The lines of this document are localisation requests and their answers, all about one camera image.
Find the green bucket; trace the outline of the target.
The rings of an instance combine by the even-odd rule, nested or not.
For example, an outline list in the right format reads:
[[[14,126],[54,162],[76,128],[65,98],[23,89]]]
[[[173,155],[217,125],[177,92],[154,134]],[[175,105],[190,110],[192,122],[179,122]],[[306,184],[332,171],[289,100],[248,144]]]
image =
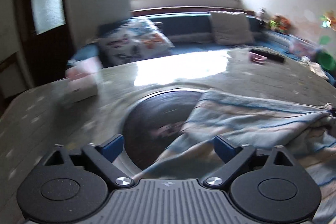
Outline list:
[[[335,60],[329,53],[325,51],[318,51],[315,55],[315,61],[321,66],[324,71],[335,71]]]

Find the tissue box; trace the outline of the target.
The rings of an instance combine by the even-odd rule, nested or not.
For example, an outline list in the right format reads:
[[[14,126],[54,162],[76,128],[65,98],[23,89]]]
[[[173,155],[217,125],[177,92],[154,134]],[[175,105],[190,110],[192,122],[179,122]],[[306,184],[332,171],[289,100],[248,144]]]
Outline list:
[[[67,87],[65,99],[69,103],[79,102],[98,95],[102,63],[97,56],[71,63],[66,70]]]

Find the dark round turntable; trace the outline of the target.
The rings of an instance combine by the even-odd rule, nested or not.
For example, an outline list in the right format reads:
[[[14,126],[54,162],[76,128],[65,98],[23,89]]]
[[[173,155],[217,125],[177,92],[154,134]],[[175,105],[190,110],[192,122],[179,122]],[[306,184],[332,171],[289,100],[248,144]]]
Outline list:
[[[131,106],[120,125],[125,152],[143,170],[179,135],[203,92],[177,89],[150,94]]]

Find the colourful pinwheel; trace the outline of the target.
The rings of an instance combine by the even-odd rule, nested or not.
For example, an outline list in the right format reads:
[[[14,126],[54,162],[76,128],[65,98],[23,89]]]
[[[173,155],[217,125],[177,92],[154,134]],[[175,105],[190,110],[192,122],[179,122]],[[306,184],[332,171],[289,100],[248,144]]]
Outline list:
[[[335,12],[332,10],[324,12],[320,20],[319,45],[327,46],[335,44]]]

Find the blue bench sofa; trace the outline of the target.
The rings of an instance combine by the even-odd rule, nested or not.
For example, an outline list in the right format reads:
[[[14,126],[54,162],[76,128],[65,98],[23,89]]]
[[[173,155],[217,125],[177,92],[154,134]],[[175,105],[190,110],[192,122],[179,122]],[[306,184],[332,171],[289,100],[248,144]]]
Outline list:
[[[208,12],[183,12],[172,14],[157,14],[147,17],[158,25],[159,30],[174,44],[170,50],[166,50],[155,57],[179,55],[184,53],[222,50],[236,47],[234,44],[218,45],[214,41],[211,25],[211,16]],[[261,20],[255,16],[246,16],[250,30],[254,36],[253,43],[245,43],[246,47],[267,47],[293,60],[299,60],[289,51],[289,36],[267,31],[262,28]],[[114,63],[109,61],[102,46],[91,41],[80,48],[68,61],[70,68],[76,61],[82,61],[91,57],[98,57],[104,68],[113,67]]]

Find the stuffed toys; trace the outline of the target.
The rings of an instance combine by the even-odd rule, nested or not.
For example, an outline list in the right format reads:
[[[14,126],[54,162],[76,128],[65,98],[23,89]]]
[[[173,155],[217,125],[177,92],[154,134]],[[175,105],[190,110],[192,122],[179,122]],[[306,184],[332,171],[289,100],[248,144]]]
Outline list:
[[[261,8],[258,13],[261,24],[267,30],[288,35],[291,29],[291,22],[288,18],[274,14],[269,15],[265,8]]]

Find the butterfly print pillow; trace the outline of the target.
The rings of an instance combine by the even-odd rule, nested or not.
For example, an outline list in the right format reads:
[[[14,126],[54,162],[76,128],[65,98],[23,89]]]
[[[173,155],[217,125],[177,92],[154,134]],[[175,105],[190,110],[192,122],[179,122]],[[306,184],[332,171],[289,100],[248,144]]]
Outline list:
[[[171,50],[173,43],[148,18],[133,18],[98,39],[113,65],[155,58]]]

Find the dark wooden door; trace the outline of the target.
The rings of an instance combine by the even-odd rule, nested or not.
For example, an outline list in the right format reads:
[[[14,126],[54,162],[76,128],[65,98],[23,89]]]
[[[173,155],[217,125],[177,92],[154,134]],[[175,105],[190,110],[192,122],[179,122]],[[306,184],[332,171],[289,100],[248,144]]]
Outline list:
[[[23,54],[36,86],[63,79],[75,52],[63,0],[14,0]]]

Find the blue striped knit garment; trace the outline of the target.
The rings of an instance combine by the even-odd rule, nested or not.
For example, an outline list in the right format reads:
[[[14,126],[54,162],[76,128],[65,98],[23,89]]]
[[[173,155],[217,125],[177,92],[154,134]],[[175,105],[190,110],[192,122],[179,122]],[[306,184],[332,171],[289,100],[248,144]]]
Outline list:
[[[311,106],[205,92],[181,129],[181,135],[154,164],[134,176],[142,178],[200,178],[223,163],[213,137],[261,150],[283,145],[312,176],[322,193],[315,223],[335,223],[335,118],[331,104]]]

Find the pink small object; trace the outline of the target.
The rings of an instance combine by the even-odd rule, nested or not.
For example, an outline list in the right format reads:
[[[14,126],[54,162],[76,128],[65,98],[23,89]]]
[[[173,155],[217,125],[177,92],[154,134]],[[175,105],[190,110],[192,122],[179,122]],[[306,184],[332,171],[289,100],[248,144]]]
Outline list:
[[[265,61],[267,61],[267,57],[259,55],[257,53],[250,52],[249,53],[249,59],[250,61],[258,64],[264,64]]]

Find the black remote control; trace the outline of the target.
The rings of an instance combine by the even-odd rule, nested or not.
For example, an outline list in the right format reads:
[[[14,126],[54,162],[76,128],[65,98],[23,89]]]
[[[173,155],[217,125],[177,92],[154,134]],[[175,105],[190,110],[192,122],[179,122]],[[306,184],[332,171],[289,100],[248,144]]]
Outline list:
[[[268,60],[275,61],[277,63],[281,63],[281,64],[285,63],[285,57],[282,56],[282,55],[279,55],[277,53],[271,53],[271,52],[268,52],[268,51],[258,50],[258,49],[251,49],[250,52],[256,53],[260,56],[264,56]]]

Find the beige cushion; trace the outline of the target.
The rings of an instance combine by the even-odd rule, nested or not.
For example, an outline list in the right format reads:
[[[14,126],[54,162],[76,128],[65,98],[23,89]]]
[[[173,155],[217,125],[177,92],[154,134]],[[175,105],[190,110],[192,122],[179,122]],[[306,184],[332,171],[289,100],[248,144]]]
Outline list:
[[[210,17],[215,43],[235,46],[255,42],[246,13],[210,11]]]

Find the clear plastic storage box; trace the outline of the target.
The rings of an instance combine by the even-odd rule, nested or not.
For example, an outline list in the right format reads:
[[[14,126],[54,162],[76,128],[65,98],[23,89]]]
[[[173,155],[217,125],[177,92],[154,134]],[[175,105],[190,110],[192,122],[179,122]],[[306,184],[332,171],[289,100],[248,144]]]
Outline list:
[[[297,36],[289,35],[289,40],[289,51],[297,57],[306,56],[313,58],[318,51],[318,47],[315,44],[300,39]]]

